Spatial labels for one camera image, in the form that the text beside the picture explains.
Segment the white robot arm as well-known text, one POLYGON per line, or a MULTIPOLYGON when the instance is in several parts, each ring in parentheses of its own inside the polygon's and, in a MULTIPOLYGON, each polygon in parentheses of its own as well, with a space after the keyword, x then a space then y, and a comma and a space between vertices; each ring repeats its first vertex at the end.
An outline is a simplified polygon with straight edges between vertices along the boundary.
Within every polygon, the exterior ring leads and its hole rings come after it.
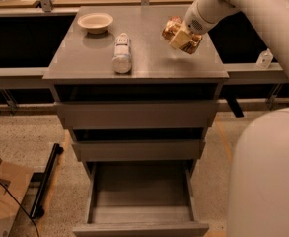
MULTIPOLYGON (((183 48, 222 19, 243 13, 275 57, 278 68, 238 71, 233 83, 289 83, 289 0, 195 0, 171 39, 183 48)), ((289 108, 249 124, 238 139, 230 170, 226 237, 289 237, 289 108)))

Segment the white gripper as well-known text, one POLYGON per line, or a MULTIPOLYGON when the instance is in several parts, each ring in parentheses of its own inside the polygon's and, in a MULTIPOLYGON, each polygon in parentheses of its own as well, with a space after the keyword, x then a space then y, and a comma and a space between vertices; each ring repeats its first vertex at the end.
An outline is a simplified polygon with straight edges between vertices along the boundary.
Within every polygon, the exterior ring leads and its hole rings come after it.
POLYGON ((216 26, 216 23, 210 23, 202 16, 199 4, 200 0, 195 0, 185 13, 184 22, 187 29, 179 28, 176 31, 170 31, 171 48, 179 49, 191 41, 192 33, 204 35, 216 26))

